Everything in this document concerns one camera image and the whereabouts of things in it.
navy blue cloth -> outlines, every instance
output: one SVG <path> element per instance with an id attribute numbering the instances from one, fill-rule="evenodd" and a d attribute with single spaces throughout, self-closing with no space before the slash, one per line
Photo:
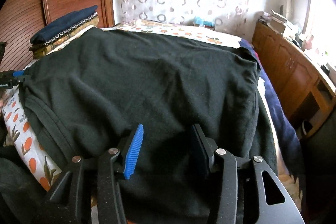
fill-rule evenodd
<path id="1" fill-rule="evenodd" d="M 265 98 L 277 133 L 283 161 L 292 175 L 295 177 L 303 175 L 305 173 L 305 165 L 300 141 L 296 136 L 296 132 L 287 120 L 278 96 L 251 44 L 244 39 L 239 44 L 241 47 L 247 48 L 260 64 L 260 77 L 265 81 Z"/>
<path id="2" fill-rule="evenodd" d="M 41 44 L 46 42 L 47 40 L 57 35 L 59 32 L 66 30 L 72 25 L 78 23 L 79 21 L 87 18 L 88 16 L 91 16 L 97 8 L 98 6 L 94 5 L 92 7 L 88 7 L 79 11 L 70 12 L 69 14 L 66 14 L 54 20 L 46 27 L 38 31 L 35 35 L 33 35 L 30 39 L 30 43 Z"/>

wooden cabinet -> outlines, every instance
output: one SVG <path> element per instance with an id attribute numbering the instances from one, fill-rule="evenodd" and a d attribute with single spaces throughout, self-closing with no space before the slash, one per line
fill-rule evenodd
<path id="1" fill-rule="evenodd" d="M 336 104 L 336 87 L 298 47 L 260 22 L 252 45 L 290 123 L 296 129 L 310 121 L 307 136 L 313 135 Z"/>

folded navy garment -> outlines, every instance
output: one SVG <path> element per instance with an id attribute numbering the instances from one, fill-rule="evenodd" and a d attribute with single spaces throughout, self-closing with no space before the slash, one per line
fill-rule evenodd
<path id="1" fill-rule="evenodd" d="M 48 41 L 58 33 L 62 32 L 63 30 L 67 30 L 68 28 L 78 23 L 79 21 L 94 14 L 97 8 L 98 6 L 95 5 L 79 11 L 73 11 L 70 12 L 69 14 L 66 14 L 54 20 L 46 27 L 38 31 L 35 35 L 33 35 L 32 38 L 30 39 L 30 43 L 40 44 Z"/>

beaded trim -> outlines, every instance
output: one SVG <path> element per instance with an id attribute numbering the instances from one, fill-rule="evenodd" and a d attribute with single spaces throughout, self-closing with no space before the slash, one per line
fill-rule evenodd
<path id="1" fill-rule="evenodd" d="M 58 34 L 56 34 L 51 39 L 48 39 L 46 42 L 43 43 L 43 45 L 44 46 L 45 45 L 49 45 L 50 43 L 53 43 L 55 40 L 60 39 L 60 38 L 62 38 L 64 36 L 66 36 L 68 33 L 71 33 L 73 30 L 77 29 L 79 26 L 81 26 L 81 25 L 89 22 L 90 20 L 94 19 L 97 15 L 98 15 L 98 12 L 93 13 L 91 16 L 88 16 L 87 18 L 81 20 L 80 22 L 75 23 L 74 25 L 72 25 L 68 29 L 59 32 Z"/>

brown patterned garment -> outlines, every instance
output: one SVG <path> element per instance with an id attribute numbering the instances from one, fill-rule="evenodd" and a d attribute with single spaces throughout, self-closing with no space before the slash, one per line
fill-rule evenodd
<path id="1" fill-rule="evenodd" d="M 79 26 L 77 29 L 75 29 L 73 32 L 63 36 L 62 38 L 56 40 L 52 44 L 46 45 L 44 47 L 40 47 L 40 44 L 33 45 L 29 48 L 30 52 L 33 52 L 33 58 L 34 59 L 40 59 L 43 56 L 46 56 L 49 52 L 51 52 L 53 49 L 58 47 L 59 45 L 63 44 L 65 41 L 67 41 L 69 38 L 72 38 L 74 35 L 76 35 L 79 31 L 83 30 L 84 28 L 88 27 L 89 25 L 97 26 L 99 22 L 99 18 L 95 17 L 89 22 Z"/>

